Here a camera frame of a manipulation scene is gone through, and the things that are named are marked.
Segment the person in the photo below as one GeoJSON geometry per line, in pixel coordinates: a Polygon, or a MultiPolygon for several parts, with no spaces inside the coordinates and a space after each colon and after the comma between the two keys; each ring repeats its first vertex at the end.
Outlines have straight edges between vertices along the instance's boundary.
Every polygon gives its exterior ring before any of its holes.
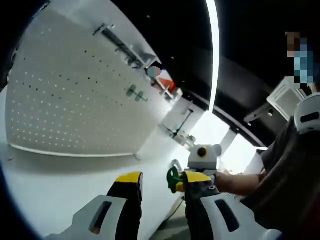
{"type": "MultiPolygon", "coordinates": [[[[320,93],[320,81],[310,88],[320,93]]],[[[261,155],[263,172],[218,172],[215,184],[220,192],[245,197],[241,202],[253,210],[256,221],[282,231],[285,239],[320,239],[319,140],[320,132],[299,135],[291,118],[261,155]]]]}

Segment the robotic arm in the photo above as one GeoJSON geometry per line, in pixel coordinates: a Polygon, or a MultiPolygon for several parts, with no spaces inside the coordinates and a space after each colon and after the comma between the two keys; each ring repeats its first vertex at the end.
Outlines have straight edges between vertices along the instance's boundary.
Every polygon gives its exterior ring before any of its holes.
{"type": "MultiPolygon", "coordinates": [[[[212,146],[195,146],[189,167],[179,173],[173,166],[167,173],[172,193],[183,192],[185,216],[192,239],[201,240],[277,240],[278,230],[267,230],[255,221],[254,213],[214,185],[216,159],[212,146]]],[[[98,196],[73,216],[72,225],[46,240],[122,240],[137,239],[142,216],[141,172],[118,177],[107,196],[98,196]]]]}

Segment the dark shirt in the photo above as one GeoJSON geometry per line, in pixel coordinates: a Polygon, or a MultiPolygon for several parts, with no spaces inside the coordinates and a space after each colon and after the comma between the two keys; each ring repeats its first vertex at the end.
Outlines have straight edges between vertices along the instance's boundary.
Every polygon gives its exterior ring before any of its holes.
{"type": "Polygon", "coordinates": [[[320,132],[299,135],[290,119],[261,158],[267,175],[242,203],[286,239],[320,239],[320,132]]]}

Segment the window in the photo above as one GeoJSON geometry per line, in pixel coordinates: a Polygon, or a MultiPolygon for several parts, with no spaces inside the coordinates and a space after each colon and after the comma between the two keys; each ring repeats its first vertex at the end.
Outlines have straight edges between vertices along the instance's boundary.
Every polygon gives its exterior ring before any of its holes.
{"type": "Polygon", "coordinates": [[[255,154],[255,147],[243,136],[238,134],[221,157],[221,162],[225,169],[231,174],[240,174],[246,170],[255,154]]]}
{"type": "Polygon", "coordinates": [[[196,145],[220,144],[229,130],[229,125],[216,115],[206,111],[191,130],[196,145]]]}

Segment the black ceiling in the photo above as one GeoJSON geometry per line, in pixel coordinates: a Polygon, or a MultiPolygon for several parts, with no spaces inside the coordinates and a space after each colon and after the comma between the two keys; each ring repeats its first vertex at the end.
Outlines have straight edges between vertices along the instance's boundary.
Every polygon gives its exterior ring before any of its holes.
{"type": "MultiPolygon", "coordinates": [[[[208,109],[213,57],[206,1],[112,1],[142,33],[184,91],[184,97],[208,109]]],[[[9,56],[8,49],[16,44],[40,2],[44,1],[21,2],[17,8],[17,3],[12,1],[11,17],[7,17],[6,8],[2,8],[5,37],[2,38],[1,63],[9,56]]],[[[310,6],[306,0],[215,2],[220,67],[214,111],[231,125],[238,122],[245,126],[263,144],[269,145],[286,123],[282,116],[274,111],[269,117],[267,111],[263,111],[258,118],[252,118],[251,126],[244,119],[254,116],[256,110],[272,109],[266,107],[266,97],[285,75],[292,76],[293,63],[287,59],[285,32],[303,32],[314,50],[319,48],[320,44],[315,43],[320,43],[320,38],[314,34],[320,23],[316,12],[319,8],[310,6]]]]}

